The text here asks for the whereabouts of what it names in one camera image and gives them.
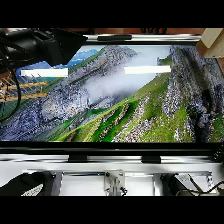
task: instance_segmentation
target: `screen bezel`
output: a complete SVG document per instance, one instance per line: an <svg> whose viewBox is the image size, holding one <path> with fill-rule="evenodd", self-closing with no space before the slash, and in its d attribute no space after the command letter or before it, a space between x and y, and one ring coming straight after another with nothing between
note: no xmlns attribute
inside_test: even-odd
<svg viewBox="0 0 224 224"><path fill-rule="evenodd" d="M196 46L201 36L191 35L127 35L119 40L99 41L100 36L86 35L83 45L191 45ZM153 156L212 156L222 143L106 143L106 142L17 142L3 141L4 154L85 154L85 155L153 155Z"/></svg>

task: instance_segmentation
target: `metal bracket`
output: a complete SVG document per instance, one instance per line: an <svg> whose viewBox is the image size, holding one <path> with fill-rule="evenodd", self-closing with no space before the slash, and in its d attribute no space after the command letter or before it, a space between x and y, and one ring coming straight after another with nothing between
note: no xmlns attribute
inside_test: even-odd
<svg viewBox="0 0 224 224"><path fill-rule="evenodd" d="M121 196L125 190L125 173L122 170L105 172L104 190L108 196Z"/></svg>

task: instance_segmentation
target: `display panel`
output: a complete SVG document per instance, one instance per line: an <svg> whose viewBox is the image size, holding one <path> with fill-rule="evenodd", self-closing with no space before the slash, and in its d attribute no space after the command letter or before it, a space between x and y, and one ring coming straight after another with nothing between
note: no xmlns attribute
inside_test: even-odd
<svg viewBox="0 0 224 224"><path fill-rule="evenodd" d="M223 74L195 46L83 46L68 65L54 67L61 68L68 68L67 78L42 77L47 96L22 100L1 123L1 141L224 139ZM17 77L26 69L50 66L20 68Z"/></svg>

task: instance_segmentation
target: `fog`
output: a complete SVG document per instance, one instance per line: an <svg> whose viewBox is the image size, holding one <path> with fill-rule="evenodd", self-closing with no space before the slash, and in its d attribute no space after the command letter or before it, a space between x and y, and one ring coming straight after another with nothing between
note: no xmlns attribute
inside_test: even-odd
<svg viewBox="0 0 224 224"><path fill-rule="evenodd" d="M138 55L128 63L122 65L109 76L92 77L88 79L84 88L90 94L93 102L99 97L107 96L130 96L141 87L153 80L156 74L128 75L124 73L124 67L128 66L155 66L157 57L166 58L169 55L169 46L128 46L135 50Z"/></svg>

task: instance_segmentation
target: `green hillside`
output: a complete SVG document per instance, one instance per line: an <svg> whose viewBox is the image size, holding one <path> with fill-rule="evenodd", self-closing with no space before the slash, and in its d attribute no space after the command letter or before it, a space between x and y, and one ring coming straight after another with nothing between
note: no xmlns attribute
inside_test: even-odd
<svg viewBox="0 0 224 224"><path fill-rule="evenodd" d="M179 141L191 142L192 137L185 125L187 112L184 105L171 118L167 118L162 110L169 76L170 73L157 76L134 96L122 100L89 123L54 138L54 141L111 142L117 136L115 142L133 141L133 137L137 142L175 142L174 135L179 130ZM144 129L144 122L150 122L150 127ZM139 130L142 133L136 135L135 131Z"/></svg>

